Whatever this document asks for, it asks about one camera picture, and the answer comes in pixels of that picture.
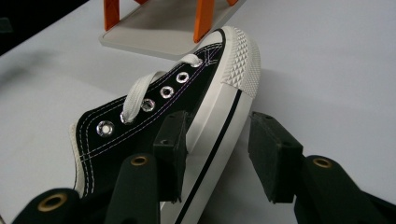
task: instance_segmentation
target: black canvas sneaker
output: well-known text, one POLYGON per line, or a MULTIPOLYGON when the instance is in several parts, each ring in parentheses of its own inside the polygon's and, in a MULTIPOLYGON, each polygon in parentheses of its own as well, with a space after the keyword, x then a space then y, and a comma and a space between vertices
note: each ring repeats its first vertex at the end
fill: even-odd
POLYGON ((114 187, 123 160, 150 153, 164 118, 186 111, 181 203, 162 203, 162 223, 196 223, 248 117, 261 75, 256 43, 222 27, 169 72, 141 77, 127 96, 86 112, 72 126, 75 190, 81 197, 114 187))

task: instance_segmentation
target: white shoelace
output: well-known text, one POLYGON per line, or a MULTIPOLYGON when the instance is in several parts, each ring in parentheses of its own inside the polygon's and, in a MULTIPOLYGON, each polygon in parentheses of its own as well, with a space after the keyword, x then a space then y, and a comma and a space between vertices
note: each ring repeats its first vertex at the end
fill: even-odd
MULTIPOLYGON (((192 67, 198 67, 202 64, 202 62, 203 61, 199 59, 195 54, 188 54, 180 59, 177 64, 189 63, 192 67)), ((128 124, 134 121, 134 118, 136 118, 137 114, 140 111, 140 106, 143 103, 146 91, 149 88, 149 84, 162 77, 163 75, 165 75, 165 72, 149 74, 145 77, 139 78, 134 83, 125 98, 122 113, 120 114, 120 119, 123 123, 128 124)))

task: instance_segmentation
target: black stripe on sole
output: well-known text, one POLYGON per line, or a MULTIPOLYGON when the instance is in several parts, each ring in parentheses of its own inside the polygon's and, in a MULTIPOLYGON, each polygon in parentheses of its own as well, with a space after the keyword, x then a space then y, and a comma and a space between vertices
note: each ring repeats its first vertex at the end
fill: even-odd
POLYGON ((225 120, 225 122, 221 128, 218 139, 216 139, 215 145, 212 147, 209 157, 207 158, 207 160, 205 162, 204 168, 202 169, 201 173, 198 175, 198 178, 195 181, 194 186, 192 187, 189 197, 187 198, 186 202, 184 203, 183 207, 181 208, 180 214, 178 215, 175 224, 181 223, 181 221, 183 220, 184 216, 187 213, 187 210, 190 207, 192 199, 195 197, 195 194, 198 191, 198 188, 201 186, 201 183, 204 180, 207 170, 209 169, 210 164, 212 163, 213 159, 215 158, 216 153, 218 152, 219 146, 222 142, 222 139, 223 139, 225 133, 227 132, 228 127, 230 126, 231 120, 233 119, 233 114, 235 113, 235 110, 239 103, 239 99, 241 98, 241 94, 242 94, 242 91, 238 90, 235 95, 235 98, 233 99, 233 105, 231 106, 231 109, 230 109, 230 112, 228 113, 227 119, 225 120))

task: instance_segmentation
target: orange object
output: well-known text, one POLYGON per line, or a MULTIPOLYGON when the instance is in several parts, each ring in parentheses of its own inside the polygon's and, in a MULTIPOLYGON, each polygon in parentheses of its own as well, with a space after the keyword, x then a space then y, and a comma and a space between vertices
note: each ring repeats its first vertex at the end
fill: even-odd
POLYGON ((120 0, 104 0, 105 30, 108 31, 120 21, 120 0))
MULTIPOLYGON (((148 0, 135 0, 143 5, 148 0)), ((227 0, 230 6, 235 5, 238 0, 227 0)), ((104 0, 105 5, 105 30, 108 31, 120 22, 120 0, 104 0)), ((215 0, 197 0, 195 13, 193 41, 198 43, 212 28, 213 10, 215 0)))
POLYGON ((227 2, 228 2, 228 5, 230 5, 230 7, 231 7, 231 6, 235 5, 235 3, 238 2, 238 0, 227 0, 227 2))
POLYGON ((198 0, 195 14, 194 37, 195 43, 198 43, 204 35, 212 28, 213 9, 215 0, 198 0))

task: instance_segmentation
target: white table surface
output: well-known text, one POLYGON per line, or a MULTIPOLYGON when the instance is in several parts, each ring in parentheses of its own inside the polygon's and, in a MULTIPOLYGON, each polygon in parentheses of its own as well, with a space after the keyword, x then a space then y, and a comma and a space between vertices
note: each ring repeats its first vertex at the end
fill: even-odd
MULTIPOLYGON (((227 25, 258 42, 252 110, 274 116, 304 154, 338 161, 361 189, 396 203, 396 2, 248 0, 227 25)), ((101 46, 91 0, 0 57, 0 214, 42 189, 72 187, 68 128, 173 61, 101 46)), ((270 204, 248 158, 248 122, 200 223, 296 223, 270 204)))

